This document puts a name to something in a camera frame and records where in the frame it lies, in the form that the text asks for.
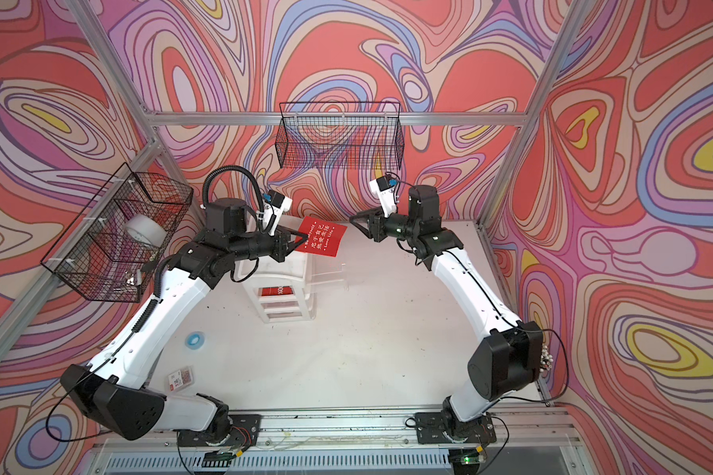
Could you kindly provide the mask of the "red postcard white text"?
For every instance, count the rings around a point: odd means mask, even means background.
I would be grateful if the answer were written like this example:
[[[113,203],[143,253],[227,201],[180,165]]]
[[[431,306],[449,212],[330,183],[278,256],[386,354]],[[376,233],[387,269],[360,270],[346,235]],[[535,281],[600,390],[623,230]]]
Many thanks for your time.
[[[320,255],[320,257],[336,257],[340,249],[340,243],[346,234],[346,226],[306,217],[298,231],[307,235],[305,243],[297,249],[299,253]]]

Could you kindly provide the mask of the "clear plastic drawer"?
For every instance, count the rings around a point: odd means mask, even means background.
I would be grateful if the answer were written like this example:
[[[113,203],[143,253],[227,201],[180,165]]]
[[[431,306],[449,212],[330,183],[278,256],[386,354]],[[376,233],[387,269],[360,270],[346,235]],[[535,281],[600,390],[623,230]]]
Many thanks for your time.
[[[317,237],[309,237],[306,245],[305,286],[312,293],[348,291],[348,268],[338,257],[326,255]]]

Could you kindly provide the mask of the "white plastic drawer organizer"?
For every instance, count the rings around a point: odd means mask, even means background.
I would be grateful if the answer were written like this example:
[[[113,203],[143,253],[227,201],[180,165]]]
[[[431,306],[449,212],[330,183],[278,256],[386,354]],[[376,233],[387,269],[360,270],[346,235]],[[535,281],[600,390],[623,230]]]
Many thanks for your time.
[[[312,321],[316,316],[315,296],[305,286],[305,255],[294,251],[284,262],[261,257],[259,268],[241,286],[251,299],[259,318],[268,325]],[[263,297],[264,287],[288,286],[289,295]]]

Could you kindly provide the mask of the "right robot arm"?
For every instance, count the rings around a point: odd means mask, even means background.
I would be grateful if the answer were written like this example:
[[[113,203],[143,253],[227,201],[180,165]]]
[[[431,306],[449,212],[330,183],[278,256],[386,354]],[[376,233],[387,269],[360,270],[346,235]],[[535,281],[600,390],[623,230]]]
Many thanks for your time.
[[[463,310],[478,346],[467,363],[467,378],[445,402],[453,425],[479,419],[511,393],[536,382],[550,363],[544,330],[524,322],[493,292],[476,270],[456,233],[441,219],[439,193],[429,185],[409,187],[407,214],[398,211],[395,188],[387,176],[369,182],[380,205],[350,217],[368,239],[395,239],[415,263],[427,267]]]

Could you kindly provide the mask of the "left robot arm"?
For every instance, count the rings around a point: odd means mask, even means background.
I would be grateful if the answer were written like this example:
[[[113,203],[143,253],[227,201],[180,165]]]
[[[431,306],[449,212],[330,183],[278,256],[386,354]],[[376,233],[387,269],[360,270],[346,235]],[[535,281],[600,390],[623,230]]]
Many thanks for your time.
[[[252,176],[238,165],[208,175],[202,187],[205,227],[158,263],[148,301],[112,342],[89,363],[73,364],[61,376],[63,399],[127,441],[151,431],[186,433],[214,447],[230,438],[234,426],[227,404],[205,394],[183,397],[152,391],[150,372],[188,314],[224,276],[235,275],[238,263],[259,264],[263,257],[283,262],[308,239],[279,224],[292,208],[291,198],[275,190],[262,192],[256,180],[251,185],[257,209],[243,199],[211,200],[211,185],[225,172]]]

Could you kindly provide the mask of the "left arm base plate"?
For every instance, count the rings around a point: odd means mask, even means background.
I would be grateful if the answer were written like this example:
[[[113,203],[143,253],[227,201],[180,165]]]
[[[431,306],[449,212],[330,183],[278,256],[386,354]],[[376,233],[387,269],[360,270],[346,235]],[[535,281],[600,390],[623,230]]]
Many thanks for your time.
[[[229,447],[248,449],[259,440],[259,414],[228,414],[220,416],[205,431],[179,431],[177,444],[180,447]]]

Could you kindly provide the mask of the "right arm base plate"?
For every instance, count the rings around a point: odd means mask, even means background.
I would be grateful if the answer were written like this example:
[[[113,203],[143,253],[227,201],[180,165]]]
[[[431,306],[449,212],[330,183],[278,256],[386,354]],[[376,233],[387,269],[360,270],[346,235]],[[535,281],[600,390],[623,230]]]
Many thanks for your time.
[[[475,443],[486,447],[497,441],[492,419],[488,415],[460,422],[451,410],[420,412],[409,417],[405,425],[415,430],[420,445]]]

